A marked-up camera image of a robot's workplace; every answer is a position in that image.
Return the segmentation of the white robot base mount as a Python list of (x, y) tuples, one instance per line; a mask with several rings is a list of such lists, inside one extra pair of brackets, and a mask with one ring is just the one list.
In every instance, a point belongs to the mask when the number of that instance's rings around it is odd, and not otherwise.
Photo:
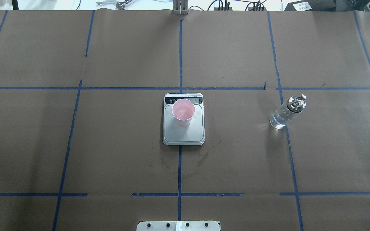
[(220, 231), (220, 222), (213, 220), (139, 222), (137, 231)]

